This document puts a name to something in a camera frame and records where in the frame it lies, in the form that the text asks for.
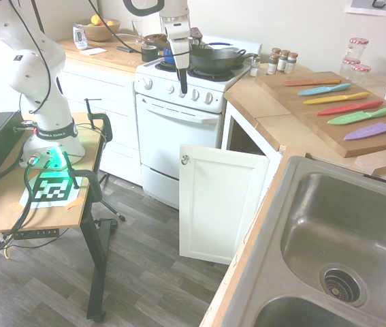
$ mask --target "tape roll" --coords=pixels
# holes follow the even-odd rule
[[[158,59],[158,48],[156,46],[142,46],[141,60],[145,63]]]

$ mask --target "spice jar lid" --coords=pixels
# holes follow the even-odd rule
[[[354,43],[354,44],[368,44],[368,40],[367,39],[363,39],[362,37],[352,37],[350,39],[350,43]]]
[[[361,63],[359,59],[354,59],[354,58],[344,58],[342,62],[348,63],[349,65],[357,65],[358,63]]]
[[[351,66],[351,69],[355,70],[356,72],[366,72],[366,73],[368,73],[371,70],[371,67],[367,66],[367,65],[359,64],[359,65]]]

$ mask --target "stainless steel sink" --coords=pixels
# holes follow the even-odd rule
[[[224,326],[386,326],[386,183],[290,160]]]

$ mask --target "knife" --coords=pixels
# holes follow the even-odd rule
[[[359,109],[371,109],[379,107],[383,103],[382,100],[371,101],[365,104],[347,104],[346,106],[334,107],[320,111],[317,116],[325,116],[327,114],[340,114],[341,112],[355,111]]]
[[[316,87],[314,89],[304,90],[297,95],[316,95],[316,94],[322,94],[322,93],[328,93],[328,92],[336,92],[336,91],[343,91],[347,90],[350,87],[350,83],[344,83],[337,85],[336,87]]]
[[[302,87],[306,85],[340,84],[341,80],[287,80],[283,84],[287,87]]]
[[[377,123],[370,126],[365,126],[351,133],[347,134],[344,137],[344,140],[359,140],[361,138],[369,138],[370,136],[374,136],[377,134],[382,134],[386,132],[386,124],[385,123]]]
[[[374,112],[358,111],[351,114],[345,114],[344,116],[336,117],[328,121],[330,125],[347,125],[356,123],[357,121],[365,121],[366,119],[377,118],[386,116],[386,108]]]
[[[319,97],[318,99],[303,101],[304,104],[326,104],[328,102],[365,99],[370,92],[355,93],[352,95],[336,95],[334,97]]]

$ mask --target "vinyl floor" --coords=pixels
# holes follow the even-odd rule
[[[0,327],[199,326],[227,266],[180,257],[179,212],[141,187],[110,176],[102,189],[126,217],[110,239],[105,320],[86,319],[94,266],[80,229],[71,228],[45,247],[12,247],[9,260],[0,253]],[[115,218],[99,203],[92,212]]]

